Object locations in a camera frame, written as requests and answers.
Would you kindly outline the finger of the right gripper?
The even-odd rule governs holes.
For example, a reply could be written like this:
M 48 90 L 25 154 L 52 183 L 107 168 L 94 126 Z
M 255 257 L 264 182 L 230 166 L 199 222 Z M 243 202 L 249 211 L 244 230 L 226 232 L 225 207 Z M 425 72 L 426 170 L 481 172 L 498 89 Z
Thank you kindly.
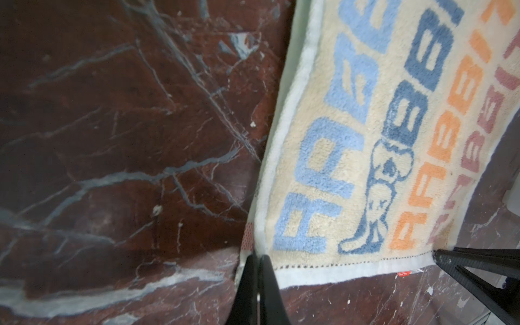
M 433 260 L 505 324 L 519 323 L 519 250 L 436 250 Z

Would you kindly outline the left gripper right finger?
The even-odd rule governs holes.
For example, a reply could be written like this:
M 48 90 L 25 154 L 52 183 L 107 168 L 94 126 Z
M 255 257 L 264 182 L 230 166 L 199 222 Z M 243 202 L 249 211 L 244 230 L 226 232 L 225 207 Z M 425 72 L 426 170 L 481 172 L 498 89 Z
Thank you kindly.
M 291 325 L 272 262 L 267 255 L 263 255 L 259 260 L 258 293 L 261 325 Z

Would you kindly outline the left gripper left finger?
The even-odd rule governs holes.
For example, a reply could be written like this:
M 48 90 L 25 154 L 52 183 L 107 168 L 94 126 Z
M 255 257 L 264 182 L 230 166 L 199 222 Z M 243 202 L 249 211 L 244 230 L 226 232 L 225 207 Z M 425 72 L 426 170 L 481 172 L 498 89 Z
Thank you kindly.
M 238 290 L 225 325 L 254 325 L 257 323 L 258 258 L 249 255 L 243 269 Z

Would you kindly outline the white plastic basket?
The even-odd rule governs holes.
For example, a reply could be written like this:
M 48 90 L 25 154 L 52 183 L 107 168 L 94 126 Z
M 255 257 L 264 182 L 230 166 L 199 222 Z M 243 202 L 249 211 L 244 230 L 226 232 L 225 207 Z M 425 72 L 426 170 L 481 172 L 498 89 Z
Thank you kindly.
M 510 212 L 520 216 L 520 175 L 516 177 L 511 189 L 506 191 L 502 201 Z

